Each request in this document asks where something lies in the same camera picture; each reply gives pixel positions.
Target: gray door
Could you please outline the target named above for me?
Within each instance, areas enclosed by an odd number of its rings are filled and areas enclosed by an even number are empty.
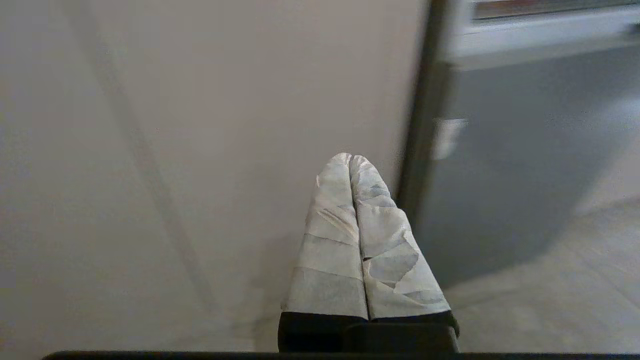
[[[640,47],[626,46],[454,71],[443,113],[468,123],[431,164],[413,219],[443,287],[553,241],[639,126],[639,65]]]

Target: white wall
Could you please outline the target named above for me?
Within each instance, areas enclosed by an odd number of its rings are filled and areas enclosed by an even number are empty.
[[[274,350],[314,176],[393,188],[422,2],[0,5],[3,358]]]

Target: tiled floor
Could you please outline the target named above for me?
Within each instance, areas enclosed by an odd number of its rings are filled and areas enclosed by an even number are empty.
[[[577,217],[546,254],[445,294],[464,352],[640,353],[640,201]]]

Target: floor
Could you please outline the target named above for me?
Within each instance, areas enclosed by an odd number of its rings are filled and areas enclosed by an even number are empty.
[[[544,255],[445,291],[463,352],[640,353],[640,201],[575,218]]]

